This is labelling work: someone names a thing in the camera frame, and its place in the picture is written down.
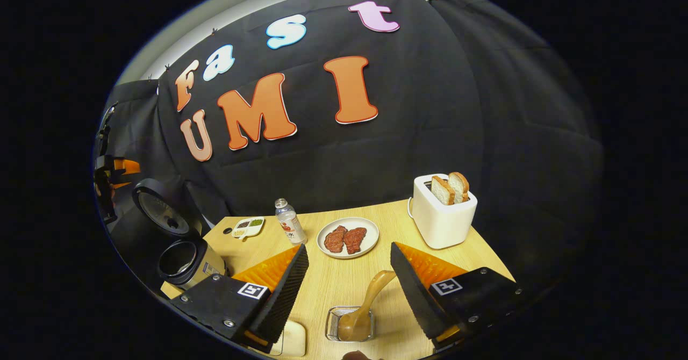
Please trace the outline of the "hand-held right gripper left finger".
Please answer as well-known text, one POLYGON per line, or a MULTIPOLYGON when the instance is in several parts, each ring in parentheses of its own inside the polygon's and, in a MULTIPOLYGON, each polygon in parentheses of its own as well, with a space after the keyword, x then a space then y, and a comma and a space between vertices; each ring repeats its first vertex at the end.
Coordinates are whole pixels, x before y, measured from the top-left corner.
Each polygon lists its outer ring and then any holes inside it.
POLYGON ((226 340, 268 353, 282 334, 308 267, 300 243, 233 277, 202 280, 170 303, 226 340))

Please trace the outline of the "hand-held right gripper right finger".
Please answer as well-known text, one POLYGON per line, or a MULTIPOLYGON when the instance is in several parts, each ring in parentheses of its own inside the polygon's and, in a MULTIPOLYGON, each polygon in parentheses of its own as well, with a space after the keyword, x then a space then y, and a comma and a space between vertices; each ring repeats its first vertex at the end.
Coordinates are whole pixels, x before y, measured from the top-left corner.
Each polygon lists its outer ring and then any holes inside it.
POLYGON ((466 270, 398 242, 391 244, 391 265, 437 349, 480 335, 525 305, 523 287, 487 267, 466 270))

